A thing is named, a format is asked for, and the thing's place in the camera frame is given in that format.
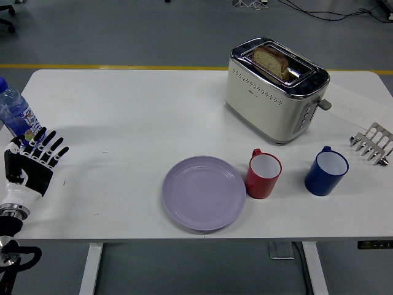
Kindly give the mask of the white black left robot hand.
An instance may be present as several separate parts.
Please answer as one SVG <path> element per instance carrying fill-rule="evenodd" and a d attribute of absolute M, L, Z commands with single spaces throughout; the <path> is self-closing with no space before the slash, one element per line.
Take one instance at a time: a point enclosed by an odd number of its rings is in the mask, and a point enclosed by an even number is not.
<path fill-rule="evenodd" d="M 59 146 L 64 138 L 55 138 L 56 131 L 48 135 L 45 127 L 26 144 L 25 135 L 13 138 L 4 151 L 6 196 L 4 203 L 28 207 L 43 197 L 53 176 L 53 169 L 65 153 L 67 146 Z"/>

